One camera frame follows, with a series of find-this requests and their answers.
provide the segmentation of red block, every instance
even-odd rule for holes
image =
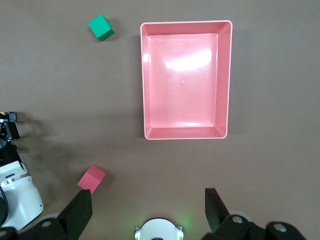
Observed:
[[[106,173],[104,171],[100,170],[95,165],[92,165],[80,179],[78,186],[86,190],[89,189],[92,194],[99,186],[102,179],[104,179],[105,175]]]

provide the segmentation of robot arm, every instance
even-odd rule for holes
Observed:
[[[44,209],[38,189],[19,157],[17,147],[11,144],[12,140],[19,138],[12,117],[0,119],[0,223],[1,227],[15,227],[17,230],[30,224]]]
[[[90,190],[81,190],[57,218],[43,219],[19,233],[14,227],[0,227],[0,240],[78,240],[91,216]]]

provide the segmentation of green cube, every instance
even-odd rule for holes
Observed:
[[[115,34],[115,31],[112,29],[105,16],[103,16],[102,14],[98,15],[88,24],[94,35],[101,41],[104,41]]]

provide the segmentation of green light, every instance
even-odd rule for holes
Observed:
[[[134,237],[135,237],[135,240],[140,240],[140,235],[141,233],[140,232],[137,232]]]
[[[176,232],[177,240],[182,240],[184,239],[184,233],[181,231]]]

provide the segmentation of pink tray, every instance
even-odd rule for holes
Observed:
[[[145,137],[225,138],[232,23],[147,22],[140,33]]]

